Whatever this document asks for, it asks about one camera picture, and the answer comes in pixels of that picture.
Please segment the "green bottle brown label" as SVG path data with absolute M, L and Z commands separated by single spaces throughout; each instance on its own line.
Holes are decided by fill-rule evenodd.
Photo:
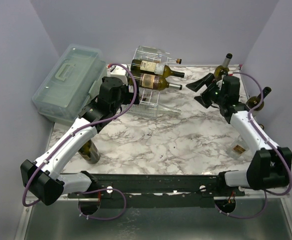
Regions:
M 136 84 L 140 88 L 162 91 L 164 89 L 181 90 L 182 85 L 168 82 L 164 77 L 147 73 L 133 72 Z

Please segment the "green bottle white label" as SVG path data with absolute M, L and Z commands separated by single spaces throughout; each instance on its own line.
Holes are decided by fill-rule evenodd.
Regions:
M 131 63 L 131 71 L 144 74 L 152 74 L 167 78 L 169 76 L 184 78 L 185 73 L 172 70 L 169 66 L 162 63 L 155 63 L 147 60 L 133 59 Z

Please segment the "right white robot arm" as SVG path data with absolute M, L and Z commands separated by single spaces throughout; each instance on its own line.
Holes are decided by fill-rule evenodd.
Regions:
M 286 187 L 287 190 L 282 195 L 288 194 L 292 188 L 292 151 L 273 141 L 255 121 L 252 110 L 239 100 L 239 78 L 226 75 L 221 81 L 217 81 L 210 73 L 186 85 L 194 92 L 203 86 L 207 88 L 194 99 L 205 108 L 216 104 L 220 114 L 240 134 L 254 155 L 247 170 L 219 173 L 219 181 L 216 182 L 217 193 L 227 196 L 234 187 L 266 192 Z

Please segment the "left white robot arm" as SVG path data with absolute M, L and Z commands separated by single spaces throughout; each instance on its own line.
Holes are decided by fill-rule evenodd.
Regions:
M 25 160 L 21 166 L 22 183 L 25 187 L 22 204 L 27 207 L 26 195 L 31 192 L 38 202 L 49 206 L 64 194 L 82 193 L 90 198 L 97 186 L 85 173 L 61 176 L 70 159 L 107 124 L 125 114 L 119 112 L 122 105 L 131 108 L 138 97 L 138 81 L 131 80 L 133 92 L 121 79 L 104 77 L 99 94 L 80 112 L 66 134 L 42 156 L 34 161 Z

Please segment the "green bottle under left arm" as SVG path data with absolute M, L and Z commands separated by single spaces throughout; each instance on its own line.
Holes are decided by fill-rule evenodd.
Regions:
M 96 164 L 100 160 L 100 153 L 92 140 L 87 141 L 78 153 L 89 163 Z

